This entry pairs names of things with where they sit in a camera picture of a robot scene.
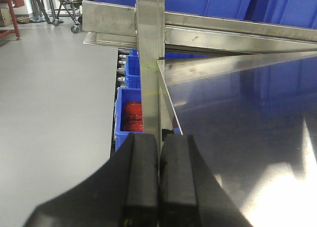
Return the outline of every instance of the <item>metal post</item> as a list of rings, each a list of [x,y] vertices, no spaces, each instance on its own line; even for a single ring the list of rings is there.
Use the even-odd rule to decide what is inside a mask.
[[[137,37],[140,57],[143,129],[161,147],[157,60],[165,55],[165,0],[137,0]]]

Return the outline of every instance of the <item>metal bar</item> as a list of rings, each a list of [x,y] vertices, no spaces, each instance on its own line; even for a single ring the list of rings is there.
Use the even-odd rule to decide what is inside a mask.
[[[95,1],[83,1],[83,13],[89,16],[84,29],[99,33],[121,35],[134,34],[134,7]],[[233,19],[198,16],[185,13],[165,12],[165,24],[238,34],[260,35],[291,40],[317,42],[317,30],[285,25],[274,25]]]
[[[51,10],[52,10],[52,17],[53,17],[53,20],[55,20],[56,19],[56,13],[55,13],[53,0],[49,0],[49,2],[50,2]]]
[[[165,24],[317,42],[317,31],[285,25],[165,12]]]
[[[89,20],[84,23],[86,31],[129,36],[126,44],[121,40],[119,45],[133,47],[130,37],[135,36],[134,7],[84,0],[83,8]],[[218,56],[317,50],[317,30],[182,13],[164,14],[166,23],[170,24],[165,26],[165,46],[169,52]],[[100,44],[114,46],[117,41],[100,41]]]
[[[157,60],[165,55],[164,7],[165,0],[137,0],[143,129],[155,136],[158,148],[161,147],[161,125]]]
[[[273,37],[166,26],[165,43],[182,49],[219,50],[248,54],[303,52],[317,50],[317,44]]]

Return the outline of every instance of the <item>metal rack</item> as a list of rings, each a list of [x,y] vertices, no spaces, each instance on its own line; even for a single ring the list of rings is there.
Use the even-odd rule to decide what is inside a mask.
[[[316,200],[317,113],[302,106],[317,108],[317,86],[309,96],[293,101],[287,96],[273,103],[259,101],[256,108],[255,99],[246,93],[228,95],[225,101],[212,105],[206,97],[212,93],[210,83],[215,76],[239,73],[241,79],[248,79],[248,72],[259,68],[264,72],[282,68],[282,75],[285,67],[288,72],[297,72],[298,67],[300,72],[317,69],[317,30],[167,12],[164,0],[137,0],[136,8],[85,0],[83,14],[83,28],[89,31],[85,44],[139,50],[144,132],[154,134],[159,147],[160,116],[166,105],[171,122],[176,121],[181,134],[194,134],[222,189],[243,214],[252,216],[253,223],[280,226],[289,218],[289,224],[311,225],[313,214],[306,211]],[[164,51],[217,57],[164,60]],[[307,81],[316,83],[309,75]],[[298,86],[299,79],[294,77]],[[273,78],[276,84],[283,82],[281,76]],[[287,118],[269,117],[289,110]],[[213,137],[212,132],[218,132],[218,136]],[[262,200],[266,204],[259,207],[257,198],[263,198],[263,193],[284,193],[290,188],[294,192],[287,198]],[[296,194],[299,199],[304,197],[298,202],[301,205],[294,198]],[[275,204],[278,208],[273,213],[270,209]],[[290,217],[291,208],[296,209],[296,214]]]
[[[164,0],[137,0],[136,8],[84,0],[83,15],[83,29],[89,31],[85,44],[139,50],[144,131],[158,141],[159,87],[165,94],[167,90],[157,60],[164,58],[165,50],[211,56],[317,50],[317,31],[313,29],[166,12]],[[173,106],[168,96],[165,98],[172,117]]]

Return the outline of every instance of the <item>red cart leg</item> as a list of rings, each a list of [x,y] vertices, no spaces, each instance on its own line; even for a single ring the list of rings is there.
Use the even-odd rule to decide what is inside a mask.
[[[15,14],[14,14],[14,10],[13,10],[13,6],[12,6],[12,1],[11,0],[7,0],[8,5],[9,5],[9,10],[10,10],[10,14],[11,14],[11,18],[12,18],[12,22],[13,22],[13,26],[14,26],[14,32],[17,36],[17,39],[20,40],[20,31],[19,31],[19,27],[18,24],[16,23],[16,18],[15,18]]]

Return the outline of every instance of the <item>metal cart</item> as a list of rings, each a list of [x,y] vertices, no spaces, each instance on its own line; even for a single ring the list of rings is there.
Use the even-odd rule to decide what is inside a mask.
[[[79,32],[79,23],[82,23],[82,16],[80,15],[80,13],[78,12],[78,10],[76,10],[76,7],[81,5],[83,0],[59,0],[60,5],[57,11],[57,16],[56,19],[53,21],[53,25],[54,26],[58,26],[59,25],[59,15],[60,15],[60,11],[62,6],[65,8],[65,10],[67,11],[67,13],[69,14],[69,16],[72,18],[72,20],[74,21],[74,25],[70,28],[71,32],[73,32],[74,34]],[[70,5],[71,9],[72,9],[72,13],[71,11],[67,8],[67,5]]]

